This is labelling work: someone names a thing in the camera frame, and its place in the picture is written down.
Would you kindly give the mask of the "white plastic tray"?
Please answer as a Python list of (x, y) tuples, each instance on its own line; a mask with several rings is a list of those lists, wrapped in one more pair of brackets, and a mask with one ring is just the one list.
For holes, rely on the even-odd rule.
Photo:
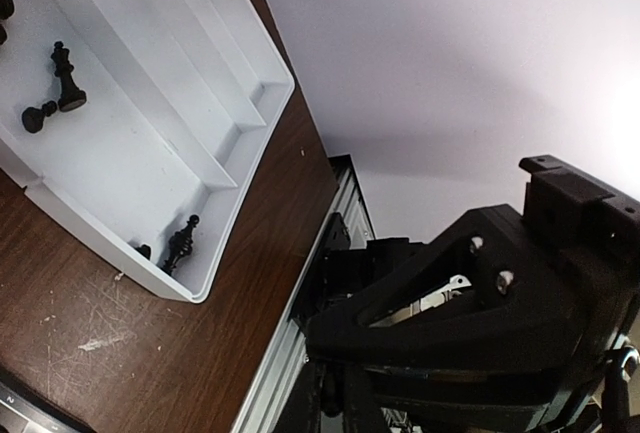
[[(26, 196), (153, 294), (203, 302), (295, 82), (250, 0), (13, 0), (1, 22), (1, 167)], [(57, 103), (62, 41), (87, 102)], [(161, 270), (191, 215), (193, 252)], [(149, 260), (134, 250), (147, 244)]]

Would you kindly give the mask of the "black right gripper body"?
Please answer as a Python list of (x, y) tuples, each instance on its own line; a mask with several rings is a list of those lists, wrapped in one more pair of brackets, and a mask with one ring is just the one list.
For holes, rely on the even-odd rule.
[(550, 155), (520, 167), (522, 210), (469, 210), (426, 244), (329, 253), (309, 358), (361, 367), (381, 410), (425, 427), (557, 431), (598, 387), (605, 424), (625, 420), (639, 203)]

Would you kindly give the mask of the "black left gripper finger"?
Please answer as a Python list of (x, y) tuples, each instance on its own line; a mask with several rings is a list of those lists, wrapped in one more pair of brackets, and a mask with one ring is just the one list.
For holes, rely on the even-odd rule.
[(390, 431), (369, 376), (357, 365), (303, 365), (284, 406), (284, 431), (320, 432), (322, 413), (342, 415), (343, 432)]

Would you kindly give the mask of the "black white chessboard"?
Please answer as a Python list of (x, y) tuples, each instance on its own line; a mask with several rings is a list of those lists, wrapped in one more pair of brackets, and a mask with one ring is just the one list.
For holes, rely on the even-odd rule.
[(37, 397), (1, 384), (1, 431), (11, 433), (94, 432), (87, 424), (66, 415)]

